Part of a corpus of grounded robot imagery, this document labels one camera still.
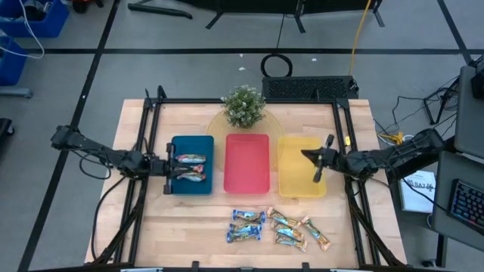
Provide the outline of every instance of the red tray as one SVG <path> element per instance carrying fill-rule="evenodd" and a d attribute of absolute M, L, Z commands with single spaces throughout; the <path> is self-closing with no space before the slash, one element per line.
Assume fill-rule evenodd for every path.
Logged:
<path fill-rule="evenodd" d="M 226 143 L 225 192 L 269 192 L 269 137 L 266 134 L 229 134 Z"/>

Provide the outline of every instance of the gray floor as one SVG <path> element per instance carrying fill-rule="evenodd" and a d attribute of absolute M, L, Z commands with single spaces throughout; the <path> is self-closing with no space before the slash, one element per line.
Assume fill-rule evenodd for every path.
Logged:
<path fill-rule="evenodd" d="M 46 48 L 96 48 L 113 0 L 105 8 L 92 5 L 87 14 L 71 13 L 59 38 L 41 39 Z M 129 11 L 121 1 L 106 48 L 273 48 L 278 41 L 281 15 L 225 14 L 211 29 L 204 26 L 214 13 L 158 1 L 194 15 L 193 20 Z M 468 48 L 484 48 L 479 32 L 480 0 L 445 0 Z M 361 32 L 360 48 L 457 49 L 436 0 L 385 0 L 380 28 L 369 14 Z M 307 33 L 299 34 L 293 19 L 285 18 L 281 48 L 351 48 L 362 12 L 308 15 Z M 35 48 L 31 39 L 17 39 Z M 260 60 L 264 54 L 105 54 L 101 58 L 79 127 L 89 137 L 112 144 L 122 102 L 142 98 L 161 84 L 169 97 L 220 97 L 235 85 L 262 87 Z M 288 54 L 295 76 L 338 76 L 348 73 L 348 54 Z M 17 133 L 0 157 L 0 263 L 2 271 L 17 269 L 40 203 L 50 181 L 58 152 L 50 148 L 55 127 L 67 124 L 91 66 L 91 54 L 47 54 L 28 60 L 19 86 L 34 97 L 0 97 L 0 116 L 14 120 Z M 285 74 L 277 60 L 268 62 L 272 75 Z M 360 98 L 369 99 L 374 117 L 392 123 L 397 95 L 424 97 L 456 76 L 461 55 L 357 55 L 354 77 Z M 414 112 L 419 101 L 402 101 L 396 114 Z M 446 112 L 444 118 L 452 113 Z M 450 121 L 441 125 L 443 132 Z M 400 124 L 414 134 L 428 127 L 423 111 Z M 446 137 L 454 134 L 451 129 Z M 70 156 L 61 177 L 48 221 L 30 269 L 81 265 L 101 183 L 83 176 L 77 158 Z M 437 235 L 428 230 L 425 216 L 397 211 L 409 264 L 419 265 L 436 254 Z M 448 269 L 476 271 L 484 253 L 451 241 Z"/>

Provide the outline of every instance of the yellow cable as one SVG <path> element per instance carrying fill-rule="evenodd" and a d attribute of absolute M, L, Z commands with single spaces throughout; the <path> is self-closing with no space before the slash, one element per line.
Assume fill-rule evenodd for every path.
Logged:
<path fill-rule="evenodd" d="M 358 45 L 358 37 L 360 36 L 361 28 L 363 27 L 363 23 L 365 22 L 366 13 L 368 13 L 368 9 L 370 8 L 371 0 L 368 0 L 366 4 L 365 12 L 363 13 L 363 17 L 361 18 L 360 25 L 358 26 L 358 30 L 356 31 L 355 42 L 353 43 L 353 50 L 351 51 L 351 64 L 349 66 L 349 73 L 348 75 L 351 76 L 353 74 L 353 67 L 355 65 L 355 50 L 356 46 Z"/>

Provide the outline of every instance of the black floor stripe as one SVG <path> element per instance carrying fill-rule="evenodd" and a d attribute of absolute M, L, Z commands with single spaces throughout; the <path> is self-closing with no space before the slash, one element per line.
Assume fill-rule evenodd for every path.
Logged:
<path fill-rule="evenodd" d="M 28 53 L 40 53 L 39 49 L 26 49 Z M 57 48 L 46 49 L 46 54 L 97 54 L 97 49 Z M 356 54 L 379 55 L 456 55 L 481 54 L 484 49 L 356 49 Z M 351 54 L 351 48 L 189 48 L 189 49 L 143 49 L 106 48 L 102 54 Z"/>
<path fill-rule="evenodd" d="M 103 54 L 351 54 L 351 48 L 104 49 Z M 357 49 L 356 54 L 462 54 L 460 49 Z"/>
<path fill-rule="evenodd" d="M 38 48 L 24 48 L 24 50 L 29 54 L 41 54 L 42 51 Z M 96 48 L 93 49 L 84 49 L 84 48 L 52 48 L 52 49 L 45 49 L 46 54 L 96 54 L 98 50 Z"/>
<path fill-rule="evenodd" d="M 84 87 L 82 88 L 82 92 L 79 96 L 79 102 L 77 103 L 76 110 L 74 111 L 74 114 L 73 114 L 73 119 L 70 123 L 73 127 L 76 127 L 79 124 L 79 121 L 81 119 L 82 111 L 84 110 L 84 106 L 85 106 L 85 101 L 87 100 L 89 91 L 91 90 L 92 82 L 96 75 L 96 71 L 98 70 L 99 60 L 101 59 L 104 46 L 106 46 L 107 37 L 109 36 L 111 27 L 113 25 L 114 17 L 116 16 L 119 2 L 120 0 L 114 0 L 113 7 L 111 8 L 109 17 L 107 18 L 107 22 L 104 27 L 101 40 L 99 41 L 98 49 L 95 52 L 94 60 L 92 61 L 91 68 L 89 69 L 89 72 L 87 75 L 87 79 L 85 81 Z M 30 266 L 30 263 L 32 262 L 32 258 L 36 251 L 36 247 L 39 242 L 40 236 L 42 234 L 45 221 L 47 220 L 48 211 L 51 208 L 52 200 L 54 199 L 55 191 L 57 190 L 57 186 L 59 185 L 59 180 L 61 179 L 62 171 L 64 170 L 64 166 L 66 164 L 67 156 L 68 156 L 68 151 L 60 152 L 54 172 L 52 173 L 52 177 L 48 185 L 47 192 L 45 193 L 44 199 L 42 200 L 42 205 L 40 207 L 39 214 L 37 215 L 36 222 L 34 223 L 32 233 L 30 233 L 29 241 L 27 242 L 26 248 L 23 252 L 22 259 L 20 260 L 18 271 L 24 272 L 29 270 L 29 266 Z"/>
<path fill-rule="evenodd" d="M 457 42 L 459 49 L 462 50 L 462 56 L 464 57 L 464 60 L 467 64 L 469 64 L 472 61 L 472 58 L 470 57 L 469 51 L 464 44 L 464 40 L 462 39 L 459 30 L 455 26 L 454 20 L 452 19 L 451 13 L 448 11 L 447 5 L 445 4 L 444 0 L 437 0 L 437 3 L 439 3 L 440 9 L 444 14 L 444 18 L 447 21 L 448 27 L 451 29 L 452 35 L 454 36 L 454 39 Z"/>

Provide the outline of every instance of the blue tray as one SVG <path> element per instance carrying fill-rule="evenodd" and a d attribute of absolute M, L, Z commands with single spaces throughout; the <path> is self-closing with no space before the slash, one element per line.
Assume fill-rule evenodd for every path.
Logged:
<path fill-rule="evenodd" d="M 61 0 L 39 0 L 39 2 L 42 4 L 52 2 L 52 6 L 44 20 L 29 21 L 32 31 L 36 34 L 37 38 L 58 37 L 69 16 L 69 10 L 62 4 Z M 23 20 L 16 20 L 14 22 L 0 20 L 0 29 L 10 37 L 32 38 Z"/>
<path fill-rule="evenodd" d="M 26 52 L 10 37 L 0 37 L 0 45 L 12 52 L 26 54 Z M 25 59 L 26 57 L 4 52 L 3 57 L 0 59 L 0 86 L 17 84 L 20 75 L 22 75 Z"/>
<path fill-rule="evenodd" d="M 206 156 L 203 164 L 204 181 L 193 182 L 187 179 L 172 178 L 173 194 L 207 195 L 212 193 L 213 179 L 213 137 L 212 136 L 175 136 L 172 139 L 175 145 L 174 157 L 183 154 L 200 154 Z"/>

